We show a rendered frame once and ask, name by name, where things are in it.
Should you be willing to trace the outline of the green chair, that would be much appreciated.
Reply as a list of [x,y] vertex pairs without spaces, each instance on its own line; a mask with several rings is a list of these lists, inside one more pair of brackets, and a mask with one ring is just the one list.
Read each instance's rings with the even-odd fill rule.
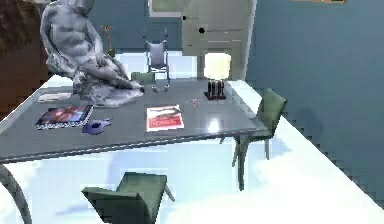
[[235,136],[236,143],[232,165],[238,163],[241,167],[245,163],[248,147],[253,142],[264,142],[264,152],[267,160],[270,159],[269,140],[275,135],[283,110],[288,100],[271,88],[265,90],[258,106],[256,118],[263,123],[265,128],[262,131],[250,135]]
[[156,224],[163,194],[174,202],[167,176],[125,172],[118,187],[85,187],[82,194],[105,224]]
[[132,72],[131,79],[142,85],[154,84],[155,74],[153,72]]

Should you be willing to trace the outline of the red and white magazine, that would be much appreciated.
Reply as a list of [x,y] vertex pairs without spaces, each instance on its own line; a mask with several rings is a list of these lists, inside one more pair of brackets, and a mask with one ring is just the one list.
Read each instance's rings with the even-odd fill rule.
[[146,109],[146,131],[156,132],[184,127],[179,105],[149,107]]

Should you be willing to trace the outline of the cream shade table lamp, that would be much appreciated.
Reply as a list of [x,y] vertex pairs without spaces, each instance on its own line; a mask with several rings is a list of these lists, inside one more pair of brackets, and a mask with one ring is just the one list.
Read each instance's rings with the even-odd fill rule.
[[205,96],[208,100],[223,100],[224,80],[229,77],[231,56],[227,53],[207,53],[203,75],[208,79]]

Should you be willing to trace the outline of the grey dining table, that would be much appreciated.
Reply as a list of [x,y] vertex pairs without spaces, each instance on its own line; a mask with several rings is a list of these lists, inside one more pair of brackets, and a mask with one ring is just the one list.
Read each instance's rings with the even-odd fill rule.
[[[116,165],[116,177],[128,167],[148,166],[155,171],[162,164],[174,194],[184,202],[231,191],[233,185],[218,174],[226,158],[219,146],[206,141],[255,134],[265,128],[240,100],[236,89],[243,85],[242,81],[228,82],[227,98],[209,101],[204,96],[205,81],[175,80],[168,92],[148,90],[120,108],[96,108],[92,117],[110,118],[111,125],[95,136],[74,127],[38,130],[35,123],[51,106],[34,102],[0,133],[0,163],[68,158],[80,166],[78,177],[91,174],[99,179],[106,175],[106,158]],[[192,98],[202,100],[199,107],[188,103]],[[180,106],[184,127],[147,132],[146,109],[167,105]]]

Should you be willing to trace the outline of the grey wheelchair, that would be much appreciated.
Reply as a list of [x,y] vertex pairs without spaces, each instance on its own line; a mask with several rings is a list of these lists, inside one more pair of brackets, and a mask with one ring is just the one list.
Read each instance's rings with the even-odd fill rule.
[[146,36],[143,39],[145,40],[144,48],[147,70],[153,73],[164,73],[166,80],[170,81],[167,30],[164,30],[163,40],[157,43],[150,42]]

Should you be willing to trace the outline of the purple flat gadget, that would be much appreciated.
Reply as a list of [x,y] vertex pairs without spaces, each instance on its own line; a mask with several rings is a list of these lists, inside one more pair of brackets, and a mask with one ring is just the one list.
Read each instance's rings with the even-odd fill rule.
[[83,126],[82,132],[90,135],[98,135],[100,133],[103,133],[104,129],[110,125],[110,118],[106,118],[103,120],[90,120]]

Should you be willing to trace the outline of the small orange house plant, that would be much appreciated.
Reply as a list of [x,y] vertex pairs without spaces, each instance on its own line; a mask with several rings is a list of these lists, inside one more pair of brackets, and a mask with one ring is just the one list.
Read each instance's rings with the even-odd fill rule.
[[111,36],[110,36],[110,31],[112,29],[112,26],[111,25],[101,25],[100,28],[101,28],[101,32],[106,37],[106,40],[107,40],[107,43],[108,43],[108,51],[107,51],[107,53],[108,53],[109,56],[114,58],[115,55],[116,55],[116,51],[115,51],[115,48],[112,45]]

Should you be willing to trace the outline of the grey stone torso statue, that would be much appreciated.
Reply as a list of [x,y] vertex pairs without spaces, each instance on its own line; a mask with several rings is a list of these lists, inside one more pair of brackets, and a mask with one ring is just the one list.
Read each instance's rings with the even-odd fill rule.
[[88,104],[120,107],[145,93],[124,66],[104,52],[89,19],[95,0],[55,0],[41,16],[40,36],[51,71],[73,81],[73,92]]

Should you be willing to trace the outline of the dark colourful picture book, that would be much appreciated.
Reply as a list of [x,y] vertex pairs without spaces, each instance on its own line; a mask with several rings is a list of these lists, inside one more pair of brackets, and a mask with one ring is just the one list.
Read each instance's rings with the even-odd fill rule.
[[38,130],[79,127],[85,125],[93,112],[92,105],[49,108],[36,122]]

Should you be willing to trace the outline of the white paper sheet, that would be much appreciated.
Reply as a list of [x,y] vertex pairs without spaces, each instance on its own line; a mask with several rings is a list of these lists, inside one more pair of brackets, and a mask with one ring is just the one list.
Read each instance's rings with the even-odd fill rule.
[[39,102],[55,102],[61,100],[67,100],[71,97],[71,93],[45,93],[42,94],[39,98]]

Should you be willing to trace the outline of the white framed wall picture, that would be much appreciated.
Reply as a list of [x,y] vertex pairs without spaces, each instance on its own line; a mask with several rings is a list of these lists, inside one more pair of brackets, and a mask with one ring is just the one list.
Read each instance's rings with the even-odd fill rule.
[[148,0],[150,17],[180,17],[181,3],[179,0]]

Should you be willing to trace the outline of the wooden framed wall picture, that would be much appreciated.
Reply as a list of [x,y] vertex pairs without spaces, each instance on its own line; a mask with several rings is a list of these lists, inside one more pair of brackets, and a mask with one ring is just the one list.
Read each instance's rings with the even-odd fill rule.
[[290,0],[293,2],[311,2],[324,4],[345,4],[346,0]]

